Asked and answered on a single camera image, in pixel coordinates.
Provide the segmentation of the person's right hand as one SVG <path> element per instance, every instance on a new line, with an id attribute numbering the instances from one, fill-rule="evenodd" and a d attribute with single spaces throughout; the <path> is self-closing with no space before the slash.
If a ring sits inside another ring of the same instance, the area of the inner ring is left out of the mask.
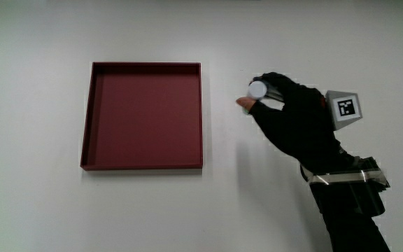
<path id="1" fill-rule="evenodd" d="M 349 170 L 357 163 L 336 140 L 324 96 L 276 72 L 254 78 L 274 86 L 283 97 L 281 110 L 249 97 L 237 104 L 251 114 L 266 138 L 294 157 L 310 172 L 322 174 Z"/>

